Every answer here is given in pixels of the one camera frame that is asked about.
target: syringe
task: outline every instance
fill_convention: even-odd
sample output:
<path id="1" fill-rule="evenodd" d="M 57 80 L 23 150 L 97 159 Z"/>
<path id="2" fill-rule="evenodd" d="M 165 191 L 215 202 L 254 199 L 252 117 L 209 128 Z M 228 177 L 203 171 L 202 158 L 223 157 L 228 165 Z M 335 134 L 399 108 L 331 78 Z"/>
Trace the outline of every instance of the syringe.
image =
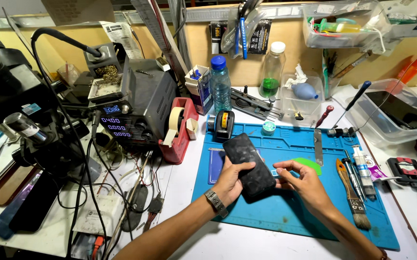
<path id="1" fill-rule="evenodd" d="M 364 155 L 360 150 L 359 145 L 353 145 L 353 158 L 356 162 L 356 168 L 358 169 L 359 176 L 361 178 L 362 187 L 364 188 L 364 192 L 366 196 L 369 198 L 375 198 L 376 192 L 374 189 L 374 184 L 372 183 L 371 173 L 369 172 L 369 168 L 367 167 L 366 160 L 364 159 Z"/>

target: black phone in box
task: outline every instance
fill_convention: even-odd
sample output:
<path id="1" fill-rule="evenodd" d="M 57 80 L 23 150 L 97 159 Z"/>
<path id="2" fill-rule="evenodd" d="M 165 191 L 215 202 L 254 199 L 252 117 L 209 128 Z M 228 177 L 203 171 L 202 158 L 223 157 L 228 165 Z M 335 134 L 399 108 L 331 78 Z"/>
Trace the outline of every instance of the black phone in box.
<path id="1" fill-rule="evenodd" d="M 241 133 L 235 138 L 224 142 L 223 148 L 233 164 L 256 163 L 253 169 L 239 173 L 239 179 L 250 196 L 258 195 L 276 185 L 274 176 L 263 162 L 262 157 L 258 154 L 257 149 L 253 146 L 246 133 Z"/>

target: smartphone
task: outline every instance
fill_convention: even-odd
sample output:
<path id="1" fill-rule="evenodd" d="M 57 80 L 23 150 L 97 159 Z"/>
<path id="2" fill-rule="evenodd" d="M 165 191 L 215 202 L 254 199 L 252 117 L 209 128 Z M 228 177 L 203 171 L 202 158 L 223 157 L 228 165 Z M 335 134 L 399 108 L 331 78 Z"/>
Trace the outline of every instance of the smartphone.
<path id="1" fill-rule="evenodd" d="M 224 142 L 223 148 L 233 164 L 256 163 L 253 169 L 239 173 L 239 179 L 247 194 L 255 196 L 276 186 L 273 174 L 263 162 L 262 157 L 260 157 L 246 133 L 241 133 Z"/>
<path id="2" fill-rule="evenodd" d="M 417 129 L 417 109 L 386 91 L 367 92 L 366 95 L 399 127 Z"/>

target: tube of paste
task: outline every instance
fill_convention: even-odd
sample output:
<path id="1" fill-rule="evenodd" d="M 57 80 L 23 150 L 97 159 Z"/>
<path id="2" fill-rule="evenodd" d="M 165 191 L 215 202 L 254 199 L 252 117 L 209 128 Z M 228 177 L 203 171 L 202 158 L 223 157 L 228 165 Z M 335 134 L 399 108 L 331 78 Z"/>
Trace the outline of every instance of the tube of paste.
<path id="1" fill-rule="evenodd" d="M 367 168 L 371 172 L 372 181 L 382 182 L 384 180 L 394 180 L 394 179 L 401 178 L 401 177 L 391 177 L 391 176 L 387 176 L 386 174 L 384 174 L 382 170 L 380 170 L 379 166 L 375 163 L 375 161 L 370 156 L 364 155 L 364 159 L 366 160 Z"/>

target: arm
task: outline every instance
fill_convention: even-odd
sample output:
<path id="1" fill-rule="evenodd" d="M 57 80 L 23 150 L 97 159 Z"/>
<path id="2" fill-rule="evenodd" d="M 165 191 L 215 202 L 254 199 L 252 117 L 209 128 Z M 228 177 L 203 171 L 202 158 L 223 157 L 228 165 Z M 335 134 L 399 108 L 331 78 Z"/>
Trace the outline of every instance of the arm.
<path id="1" fill-rule="evenodd" d="M 255 163 L 233 165 L 225 158 L 225 164 L 217 183 L 212 190 L 217 193 L 223 204 L 228 207 L 242 191 L 238 179 L 241 170 L 254 168 Z M 215 208 L 205 195 L 200 196 L 177 215 L 151 228 L 126 245 L 114 257 L 114 260 L 167 259 L 186 240 L 205 223 L 217 215 Z"/>
<path id="2" fill-rule="evenodd" d="M 273 165 L 282 177 L 277 179 L 276 188 L 294 190 L 302 198 L 305 207 L 319 219 L 344 244 L 356 259 L 380 260 L 383 253 L 368 240 L 332 204 L 316 172 L 295 161 L 278 162 Z M 289 171 L 300 176 L 295 178 Z"/>

